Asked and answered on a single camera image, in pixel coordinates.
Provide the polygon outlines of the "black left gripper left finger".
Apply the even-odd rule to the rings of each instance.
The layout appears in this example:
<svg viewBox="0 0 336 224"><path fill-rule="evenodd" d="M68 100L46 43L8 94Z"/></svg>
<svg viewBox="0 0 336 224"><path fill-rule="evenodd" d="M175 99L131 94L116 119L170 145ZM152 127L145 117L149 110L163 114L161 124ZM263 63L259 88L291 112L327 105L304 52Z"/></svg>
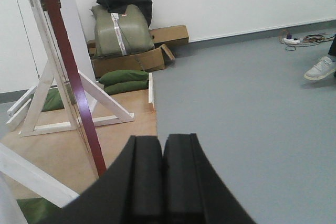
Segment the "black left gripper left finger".
<svg viewBox="0 0 336 224"><path fill-rule="evenodd" d="M156 136L130 136L107 171L42 223L162 223L162 150Z"/></svg>

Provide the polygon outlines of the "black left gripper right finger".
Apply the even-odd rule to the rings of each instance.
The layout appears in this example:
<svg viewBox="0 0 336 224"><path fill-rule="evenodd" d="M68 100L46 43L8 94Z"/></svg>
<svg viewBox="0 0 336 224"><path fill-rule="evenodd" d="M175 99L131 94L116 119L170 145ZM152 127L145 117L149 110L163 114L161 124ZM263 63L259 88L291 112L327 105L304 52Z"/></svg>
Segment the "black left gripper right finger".
<svg viewBox="0 0 336 224"><path fill-rule="evenodd" d="M166 223L254 223L211 165L195 133L169 135L163 164Z"/></svg>

